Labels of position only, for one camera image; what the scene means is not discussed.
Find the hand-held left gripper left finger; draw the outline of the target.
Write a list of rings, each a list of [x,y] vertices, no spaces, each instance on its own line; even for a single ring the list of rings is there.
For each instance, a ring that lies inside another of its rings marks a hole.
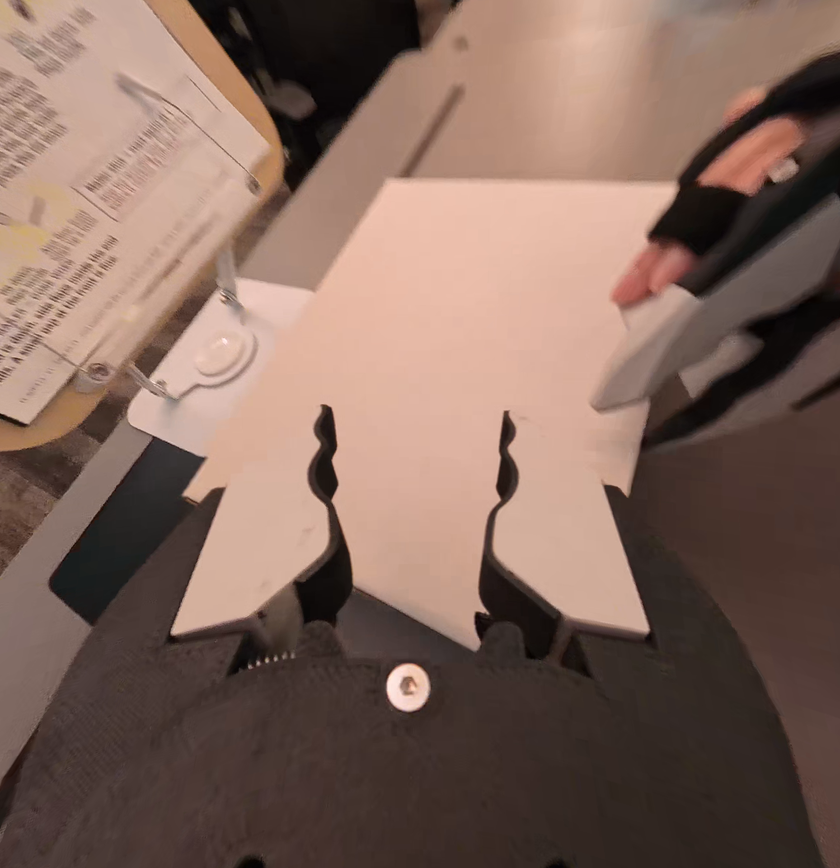
[[[171,638],[242,634],[262,652],[293,652],[308,623],[335,624],[353,590],[334,505],[333,410],[313,406],[297,432],[222,489]]]

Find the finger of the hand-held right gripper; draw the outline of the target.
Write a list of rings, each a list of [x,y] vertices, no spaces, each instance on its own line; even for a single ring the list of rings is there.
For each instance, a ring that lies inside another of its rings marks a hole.
[[[729,334],[783,311],[825,279],[840,247],[840,201],[813,208],[770,246],[698,295],[670,285],[626,317],[627,333],[591,399],[598,411],[647,399]]]

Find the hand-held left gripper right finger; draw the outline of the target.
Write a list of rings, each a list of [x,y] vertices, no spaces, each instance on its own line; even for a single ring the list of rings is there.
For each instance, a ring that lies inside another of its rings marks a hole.
[[[651,628],[608,489],[543,428],[502,417],[498,501],[484,530],[479,600],[527,654],[561,659],[575,634],[643,642]]]

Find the white cardboard box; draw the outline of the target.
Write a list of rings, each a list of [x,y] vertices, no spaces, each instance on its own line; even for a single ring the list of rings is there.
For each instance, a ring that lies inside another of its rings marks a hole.
[[[503,414],[630,493],[648,405],[591,399],[626,334],[610,289],[671,198],[664,182],[388,181],[186,496],[329,406],[354,587],[477,648]]]

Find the person's right hand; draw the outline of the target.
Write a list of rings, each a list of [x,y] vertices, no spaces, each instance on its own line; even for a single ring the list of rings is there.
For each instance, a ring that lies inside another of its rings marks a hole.
[[[772,86],[740,94],[715,138],[680,175],[676,197],[612,290],[612,301],[629,307],[684,277],[785,164],[792,160],[804,168],[802,149],[816,144],[819,122],[835,110],[840,110],[840,50]]]

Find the grey table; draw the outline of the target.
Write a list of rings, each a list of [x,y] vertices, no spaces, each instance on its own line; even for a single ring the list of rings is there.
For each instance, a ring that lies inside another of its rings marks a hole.
[[[392,61],[240,267],[314,289],[386,179],[674,179],[838,2],[461,2]]]

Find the black office chair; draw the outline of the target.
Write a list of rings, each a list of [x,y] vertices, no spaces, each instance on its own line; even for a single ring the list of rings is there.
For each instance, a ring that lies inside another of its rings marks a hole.
[[[294,191],[393,59],[421,47],[412,1],[192,1],[263,102]]]

